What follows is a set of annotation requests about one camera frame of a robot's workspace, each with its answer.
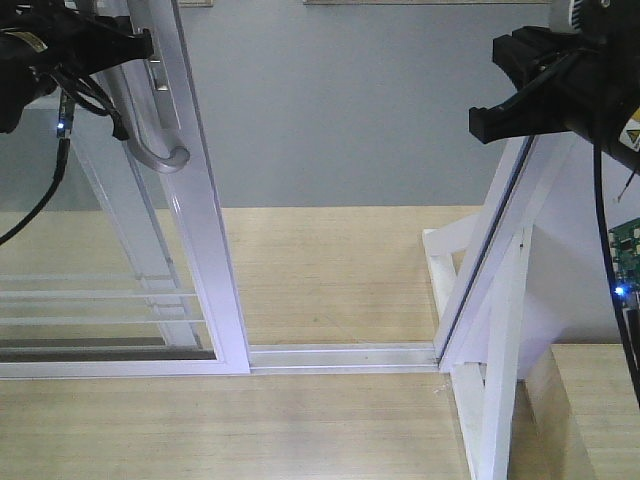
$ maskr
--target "white wooden frame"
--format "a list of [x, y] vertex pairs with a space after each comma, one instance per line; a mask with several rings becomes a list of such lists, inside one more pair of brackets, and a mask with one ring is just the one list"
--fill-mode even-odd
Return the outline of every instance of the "white wooden frame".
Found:
[[[533, 224], [575, 142], [509, 140], [480, 214], [423, 233], [440, 315], [434, 346], [451, 374], [473, 480], [506, 479]], [[456, 274], [451, 255], [460, 250]], [[487, 331], [483, 376], [478, 349], [469, 350]]]

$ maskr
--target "warning label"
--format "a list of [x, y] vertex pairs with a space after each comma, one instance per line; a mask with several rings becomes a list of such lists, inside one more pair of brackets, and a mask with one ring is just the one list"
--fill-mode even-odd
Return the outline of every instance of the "warning label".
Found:
[[640, 152], [640, 108], [636, 110], [620, 132], [619, 140], [631, 150]]

